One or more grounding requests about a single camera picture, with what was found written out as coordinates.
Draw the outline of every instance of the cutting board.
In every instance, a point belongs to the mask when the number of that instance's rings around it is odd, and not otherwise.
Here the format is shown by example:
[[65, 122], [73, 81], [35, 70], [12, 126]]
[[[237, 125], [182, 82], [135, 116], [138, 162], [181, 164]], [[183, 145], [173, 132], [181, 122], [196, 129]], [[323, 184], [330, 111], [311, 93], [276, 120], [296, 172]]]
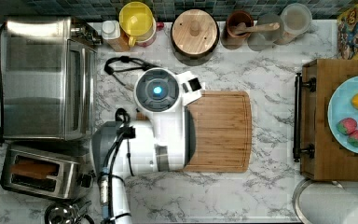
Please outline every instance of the cutting board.
[[196, 150], [183, 171], [245, 172], [252, 148], [252, 114], [244, 91], [204, 91], [188, 106]]

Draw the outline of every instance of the strawberry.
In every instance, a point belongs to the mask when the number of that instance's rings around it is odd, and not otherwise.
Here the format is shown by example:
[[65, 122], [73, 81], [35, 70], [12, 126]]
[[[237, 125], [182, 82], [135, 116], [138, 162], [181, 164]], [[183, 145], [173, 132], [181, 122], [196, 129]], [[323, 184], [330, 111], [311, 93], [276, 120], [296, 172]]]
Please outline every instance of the strawberry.
[[350, 134], [356, 130], [357, 122], [355, 119], [345, 118], [337, 124], [337, 129], [343, 134]]
[[358, 147], [358, 130], [350, 134], [348, 137], [348, 142], [354, 147]]

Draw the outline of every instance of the wooden lid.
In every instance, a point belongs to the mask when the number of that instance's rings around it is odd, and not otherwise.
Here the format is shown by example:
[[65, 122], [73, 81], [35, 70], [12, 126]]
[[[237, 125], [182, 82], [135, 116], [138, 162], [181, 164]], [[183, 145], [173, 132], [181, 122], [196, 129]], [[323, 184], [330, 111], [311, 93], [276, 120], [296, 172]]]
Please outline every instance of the wooden lid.
[[191, 9], [182, 13], [172, 26], [173, 44], [184, 53], [202, 54], [213, 47], [218, 38], [214, 19], [206, 12]]

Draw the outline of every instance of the tile backsplash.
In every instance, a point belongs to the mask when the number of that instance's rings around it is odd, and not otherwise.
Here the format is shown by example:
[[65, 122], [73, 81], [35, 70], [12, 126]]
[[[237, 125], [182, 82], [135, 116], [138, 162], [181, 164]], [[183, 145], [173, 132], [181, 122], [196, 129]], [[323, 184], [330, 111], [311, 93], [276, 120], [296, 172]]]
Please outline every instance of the tile backsplash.
[[[72, 15], [86, 21], [117, 20], [121, 8], [131, 0], [22, 0], [41, 15]], [[202, 9], [217, 21], [225, 21], [237, 9], [257, 17], [272, 12], [280, 14], [289, 4], [306, 5], [312, 17], [335, 19], [339, 14], [358, 3], [358, 0], [141, 0], [153, 11], [158, 21], [174, 21], [191, 8]]]

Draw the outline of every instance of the tray handle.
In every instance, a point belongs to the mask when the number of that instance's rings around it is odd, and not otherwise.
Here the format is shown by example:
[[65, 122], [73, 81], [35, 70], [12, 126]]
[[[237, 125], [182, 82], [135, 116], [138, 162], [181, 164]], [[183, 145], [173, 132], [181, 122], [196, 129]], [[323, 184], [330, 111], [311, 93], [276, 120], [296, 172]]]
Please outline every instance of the tray handle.
[[308, 82], [302, 81], [301, 73], [296, 73], [296, 95], [295, 95], [295, 132], [293, 143], [293, 158], [295, 162], [299, 162], [301, 153], [307, 153], [313, 159], [315, 155], [315, 146], [309, 144], [306, 148], [301, 148], [301, 102], [302, 102], [302, 88], [308, 88], [311, 92], [316, 91], [316, 78], [312, 77]]

